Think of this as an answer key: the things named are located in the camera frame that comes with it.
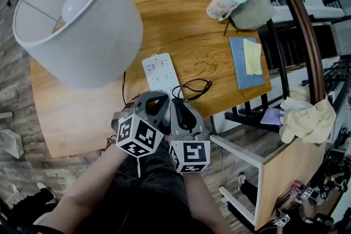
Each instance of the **sneaker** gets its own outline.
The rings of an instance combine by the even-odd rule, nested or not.
[[[241,192],[241,185],[244,184],[244,182],[247,180],[246,174],[245,173],[240,173],[239,177],[237,178],[239,185],[237,186],[237,189]]]
[[[38,182],[37,186],[38,186],[39,189],[47,189],[47,190],[49,190],[49,192],[54,196],[54,199],[56,199],[56,195],[54,194],[54,192],[52,192],[50,190],[50,188],[48,188],[44,183]]]

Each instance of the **banister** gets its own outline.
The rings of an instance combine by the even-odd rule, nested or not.
[[[311,20],[308,16],[306,8],[302,0],[285,0],[288,4],[292,17],[301,30],[305,46],[302,48],[305,51],[307,58],[307,74],[310,85],[311,103],[316,103],[325,98],[325,84],[323,75],[323,66],[319,47],[314,33]]]

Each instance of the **white lampshade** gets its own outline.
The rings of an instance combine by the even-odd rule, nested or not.
[[[19,0],[13,20],[16,40],[71,88],[109,84],[140,49],[143,24],[136,6],[132,0],[89,0],[85,5],[75,1],[84,5],[82,10],[75,7],[77,14],[55,31],[66,2]]]

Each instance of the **power strip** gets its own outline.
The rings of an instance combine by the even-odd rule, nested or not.
[[[167,111],[163,118],[164,125],[168,125],[169,105],[173,99],[172,90],[174,87],[179,86],[178,77],[176,71],[174,70],[171,56],[168,53],[152,55],[151,57],[143,60],[143,68],[150,90],[161,91],[169,96]],[[180,92],[179,97],[184,97],[182,92]]]

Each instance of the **purple cloth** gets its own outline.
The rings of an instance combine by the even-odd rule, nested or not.
[[[282,109],[267,109],[260,123],[282,126],[282,123],[280,122],[282,114],[280,114],[280,111],[282,111]]]

